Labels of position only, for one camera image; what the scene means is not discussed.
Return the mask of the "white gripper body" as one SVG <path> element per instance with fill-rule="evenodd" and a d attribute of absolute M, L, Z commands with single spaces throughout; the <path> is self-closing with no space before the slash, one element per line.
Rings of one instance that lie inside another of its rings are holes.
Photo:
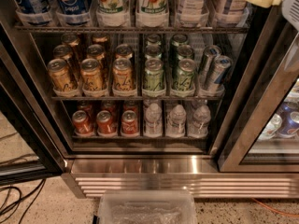
<path fill-rule="evenodd" d="M 283 17 L 299 31 L 299 0 L 282 0 Z"/>

